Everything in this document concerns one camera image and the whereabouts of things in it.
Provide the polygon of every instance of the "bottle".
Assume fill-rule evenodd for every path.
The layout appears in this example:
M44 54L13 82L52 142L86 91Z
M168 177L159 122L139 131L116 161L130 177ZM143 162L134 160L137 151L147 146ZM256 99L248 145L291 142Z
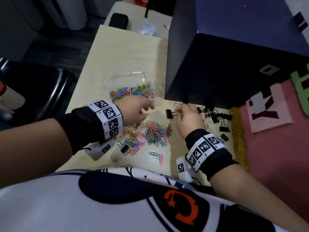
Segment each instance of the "bottle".
M0 104L9 110L20 108L25 103L25 98L0 81Z

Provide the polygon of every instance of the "white table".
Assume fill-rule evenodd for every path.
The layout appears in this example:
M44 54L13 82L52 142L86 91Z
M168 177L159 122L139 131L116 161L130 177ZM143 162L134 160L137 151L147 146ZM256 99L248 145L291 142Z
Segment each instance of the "white table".
M166 109L174 109L175 101L163 99L165 88L165 73L167 60L166 39L151 37L137 34L113 27L100 26L87 61L74 90L72 99L69 103L67 113L72 109L83 106L84 103L94 101L108 95L101 93L100 81L109 75L119 72L130 71L132 68L143 70L147 68L155 72L159 81L156 88L157 98L155 109L151 110L147 120L154 120L160 125L168 126L172 123L173 134L168 139L166 147L155 147L146 144L130 160L121 159L123 154L120 147L115 146L108 151L102 158L93 161L85 151L81 150L76 153L66 164L59 170L67 169L101 169L107 167L123 167L131 165L148 169L157 173L178 177L176 159L184 156L188 152L184 140L181 139L177 128L176 119L169 120L166 118ZM228 110L220 110L223 113L229 113ZM208 131L220 136L219 124L208 123ZM230 140L226 143L228 150L234 154L233 141L230 133L226 133ZM161 152L168 162L160 165L159 161L148 153ZM208 185L206 176L199 171L198 179L203 185Z
M118 1L113 5L111 11L106 17L104 25L105 26L109 25L113 13L120 13L127 15L129 18L129 23L127 27L128 31L134 32L137 28L142 28L145 21L147 21L148 23L151 23L153 26L156 27L154 36L167 39L168 30L166 30L166 28L163 27L163 24L170 25L172 17L168 15L163 15L153 10L149 10L148 18L145 19L144 18L145 11L146 11L145 7Z

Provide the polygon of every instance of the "person's left hand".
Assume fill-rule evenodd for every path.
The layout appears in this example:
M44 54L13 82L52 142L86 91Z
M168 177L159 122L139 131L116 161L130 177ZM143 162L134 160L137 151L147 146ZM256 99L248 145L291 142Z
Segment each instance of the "person's left hand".
M147 114L142 112L142 108L148 111L154 109L152 101L139 95L129 95L114 102L122 113L123 126L138 124L146 119Z

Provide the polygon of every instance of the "gold glitter paper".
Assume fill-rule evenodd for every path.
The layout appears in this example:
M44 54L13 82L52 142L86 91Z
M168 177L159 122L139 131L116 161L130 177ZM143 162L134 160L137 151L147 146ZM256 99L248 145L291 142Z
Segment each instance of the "gold glitter paper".
M234 140L235 160L239 163L240 166L249 172L249 161L247 156L247 147L245 142L245 134L243 131L243 122L241 120L240 108L231 108L230 114L233 116L231 125Z

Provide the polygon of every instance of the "pink board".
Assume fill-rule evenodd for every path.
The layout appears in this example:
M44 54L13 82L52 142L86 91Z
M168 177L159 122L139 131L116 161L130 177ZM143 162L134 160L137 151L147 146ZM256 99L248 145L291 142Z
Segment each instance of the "pink board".
M293 124L252 134L247 106L240 108L250 174L309 222L309 117L293 82L281 87Z
M292 123L280 84L274 84L269 90L263 91L262 95L260 102L266 107L263 112L255 113L255 106L252 101L246 102L252 133Z

